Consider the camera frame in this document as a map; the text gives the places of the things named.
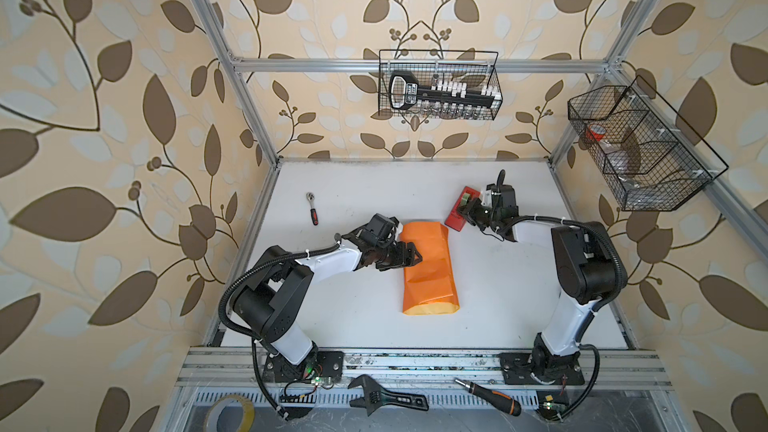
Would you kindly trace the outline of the yellow orange wrapping paper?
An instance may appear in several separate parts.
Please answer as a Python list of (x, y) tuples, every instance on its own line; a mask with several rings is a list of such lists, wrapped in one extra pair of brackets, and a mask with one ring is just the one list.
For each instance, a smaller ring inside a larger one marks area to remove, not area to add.
[(409, 316), (453, 314), (460, 309), (449, 248), (449, 229), (439, 222), (411, 222), (400, 235), (422, 261), (404, 269), (402, 312)]

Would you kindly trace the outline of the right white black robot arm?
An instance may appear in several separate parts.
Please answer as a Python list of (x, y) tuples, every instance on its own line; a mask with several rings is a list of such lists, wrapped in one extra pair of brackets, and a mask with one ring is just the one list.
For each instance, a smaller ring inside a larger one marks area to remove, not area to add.
[(547, 327), (536, 335), (529, 369), (545, 370), (573, 364), (593, 319), (628, 283), (628, 274), (606, 228), (599, 222), (522, 214), (514, 189), (497, 183), (478, 197), (461, 199), (457, 213), (480, 231), (502, 240), (546, 243), (553, 247), (561, 288)]

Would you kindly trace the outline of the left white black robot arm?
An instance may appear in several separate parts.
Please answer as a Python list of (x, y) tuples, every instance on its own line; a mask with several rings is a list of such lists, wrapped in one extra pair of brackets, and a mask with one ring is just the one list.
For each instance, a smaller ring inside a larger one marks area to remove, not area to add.
[(400, 228), (396, 218), (376, 214), (351, 232), (337, 234), (329, 247), (303, 252), (268, 248), (223, 292), (221, 324), (294, 367), (307, 365), (317, 346), (296, 319), (312, 283), (368, 266), (387, 271), (420, 264), (421, 253), (414, 243), (399, 239)]

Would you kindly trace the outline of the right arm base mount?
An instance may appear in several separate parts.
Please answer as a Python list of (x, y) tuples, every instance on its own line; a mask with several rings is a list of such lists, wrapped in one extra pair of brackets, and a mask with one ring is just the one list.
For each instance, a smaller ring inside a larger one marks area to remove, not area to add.
[(504, 383), (507, 385), (584, 385), (578, 362), (581, 352), (567, 355), (552, 353), (538, 333), (530, 352), (503, 352), (498, 355)]

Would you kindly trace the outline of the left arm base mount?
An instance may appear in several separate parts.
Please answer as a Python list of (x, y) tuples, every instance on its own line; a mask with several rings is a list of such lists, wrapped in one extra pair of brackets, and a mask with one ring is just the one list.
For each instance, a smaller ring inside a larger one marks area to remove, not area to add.
[(339, 350), (311, 350), (295, 365), (283, 355), (268, 356), (263, 372), (265, 382), (303, 382), (322, 387), (339, 383), (343, 374), (345, 354)]

